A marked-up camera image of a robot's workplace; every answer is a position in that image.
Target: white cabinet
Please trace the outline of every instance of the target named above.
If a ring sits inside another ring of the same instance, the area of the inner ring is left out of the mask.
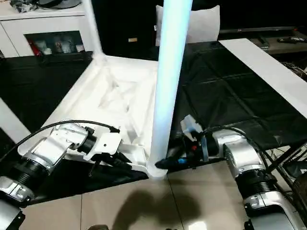
[[[93,50],[90,31],[85,16],[8,20],[2,21],[1,24],[19,56],[34,55],[29,45],[29,40],[32,40],[33,37],[38,41],[43,41],[44,46],[46,46],[46,37],[48,37],[49,46],[52,46],[50,45],[52,40],[64,36],[63,34],[65,32],[74,32],[67,33],[68,37],[79,36],[79,43],[83,44],[85,51]]]
[[[5,58],[18,57],[14,46],[12,45],[9,37],[5,33],[3,27],[0,24],[0,52],[4,55]]]

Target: light blue tube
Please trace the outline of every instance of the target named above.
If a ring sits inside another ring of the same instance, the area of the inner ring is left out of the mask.
[[[154,164],[166,157],[192,2],[164,0],[153,135],[147,163],[152,176],[159,177],[166,173]]]

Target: white pole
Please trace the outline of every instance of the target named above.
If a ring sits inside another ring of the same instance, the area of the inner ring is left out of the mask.
[[[102,48],[101,48],[101,42],[99,38],[99,32],[97,29],[97,24],[96,24],[96,19],[95,19],[95,14],[94,14],[94,9],[92,5],[92,0],[83,0],[82,4],[85,8],[86,12],[86,18],[88,21],[88,25],[92,34],[92,40],[94,44],[94,53],[95,54],[102,54]]]
[[[175,99],[193,0],[164,0],[153,136],[147,169],[154,177],[164,176],[155,163],[166,157]]]

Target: wire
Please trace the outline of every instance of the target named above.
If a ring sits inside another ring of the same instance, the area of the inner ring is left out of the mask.
[[[306,74],[307,75],[307,72],[306,71],[304,71],[304,70],[302,70],[300,67],[297,67],[300,71],[302,71],[304,74]]]
[[[56,7],[56,6],[48,8],[48,7],[43,7],[43,6],[41,6],[40,4],[37,4],[37,6],[39,6],[39,7],[42,8],[42,9],[47,9],[47,10],[65,10],[65,9],[74,8],[74,7],[76,7],[76,6],[79,6],[80,4],[81,4],[81,3],[78,3],[77,5],[73,5],[73,6],[70,6],[70,7],[63,7],[63,8],[61,8],[61,7]]]
[[[235,131],[239,134],[241,134],[242,136],[244,136],[246,138],[246,140],[255,148],[259,151],[259,155],[263,161],[263,164],[266,168],[268,168],[268,163],[265,159],[265,157],[270,161],[270,162],[273,162],[274,160],[272,159],[272,157],[265,151],[263,150],[262,147],[260,147],[259,144],[257,144],[255,141],[253,141],[251,138],[249,138],[243,131],[237,129],[237,128],[234,128],[234,127],[224,127],[224,126],[219,126],[219,127],[213,127],[213,128],[209,128],[209,129],[206,129],[204,131],[201,132],[201,135],[205,135],[207,133],[211,133],[211,132],[215,132],[215,131],[220,131],[220,130],[232,130],[232,131]]]
[[[275,153],[274,153],[274,150],[271,149],[270,151],[271,151],[271,157],[272,157],[272,159],[276,160],[277,157],[276,157],[276,155],[275,155]]]
[[[281,151],[281,152],[284,152],[283,150],[281,150],[281,149],[279,149],[279,148],[277,148],[277,150],[279,150],[279,151]]]
[[[34,137],[36,134],[48,129],[48,128],[52,128],[54,126],[58,126],[58,125],[63,125],[63,124],[70,124],[70,123],[87,123],[87,124],[93,124],[93,125],[98,125],[98,126],[102,126],[102,127],[106,127],[110,129],[110,132],[115,132],[115,133],[119,133],[120,130],[113,127],[113,126],[109,126],[106,125],[104,123],[100,123],[100,122],[96,122],[96,121],[87,121],[87,120],[69,120],[69,121],[59,121],[59,122],[55,122],[52,123],[50,125],[41,127],[40,129],[38,129],[37,131],[35,131],[34,133],[31,133],[30,135],[26,136],[24,139],[22,139],[21,141],[19,141],[16,145],[14,145],[13,148],[11,148],[7,153],[5,153],[1,159],[0,162],[7,156],[9,155],[14,149],[16,149],[17,147],[19,147],[20,145],[22,145],[23,143],[25,143],[28,139]]]

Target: white sheet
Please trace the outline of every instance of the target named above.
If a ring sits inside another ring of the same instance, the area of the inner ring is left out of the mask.
[[[245,38],[220,43],[307,118],[307,82]]]
[[[163,7],[156,6],[157,36],[156,46],[160,45]],[[216,41],[220,31],[220,6],[208,10],[191,11],[186,43]]]

